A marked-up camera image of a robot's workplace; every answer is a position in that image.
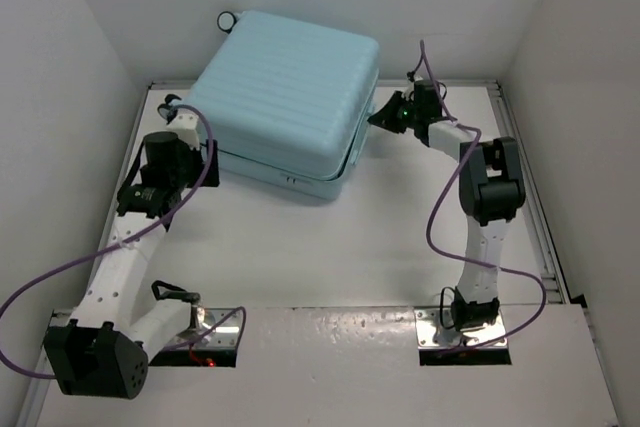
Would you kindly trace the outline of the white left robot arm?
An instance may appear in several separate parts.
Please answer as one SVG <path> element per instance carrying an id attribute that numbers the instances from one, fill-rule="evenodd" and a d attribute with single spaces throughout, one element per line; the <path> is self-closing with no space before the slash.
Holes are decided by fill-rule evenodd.
<path id="1" fill-rule="evenodd" d="M 136 297 L 154 252 L 169 231 L 171 211 L 195 185 L 219 184 L 218 145 L 159 131 L 144 136 L 118 190 L 111 252 L 64 326 L 51 326 L 44 350 L 68 396 L 133 399 L 150 361 L 196 324 L 198 293 L 164 281 L 151 287 L 154 305 L 134 315 Z"/>

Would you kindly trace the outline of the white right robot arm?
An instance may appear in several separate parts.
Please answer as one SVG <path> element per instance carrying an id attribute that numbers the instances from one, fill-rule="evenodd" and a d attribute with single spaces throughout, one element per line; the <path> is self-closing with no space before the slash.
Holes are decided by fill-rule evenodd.
<path id="1" fill-rule="evenodd" d="M 465 331 L 492 324 L 499 314 L 498 269 L 504 237 L 526 199 L 519 148 L 509 136 L 481 139 L 481 131 L 446 115 L 440 86 L 422 78 L 396 91 L 370 125 L 395 134 L 412 130 L 426 147 L 457 162 L 435 209 L 453 185 L 467 219 L 465 254 L 451 254 L 463 263 L 453 288 L 449 329 Z"/>

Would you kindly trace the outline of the light blue suitcase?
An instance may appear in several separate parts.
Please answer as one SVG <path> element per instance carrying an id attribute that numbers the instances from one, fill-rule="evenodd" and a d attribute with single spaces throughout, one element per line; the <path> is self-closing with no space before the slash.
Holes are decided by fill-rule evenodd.
<path id="1" fill-rule="evenodd" d="M 221 169 L 327 201 L 358 162 L 374 110 L 371 37 L 260 11 L 223 11 L 227 37 L 184 98 L 209 121 Z"/>

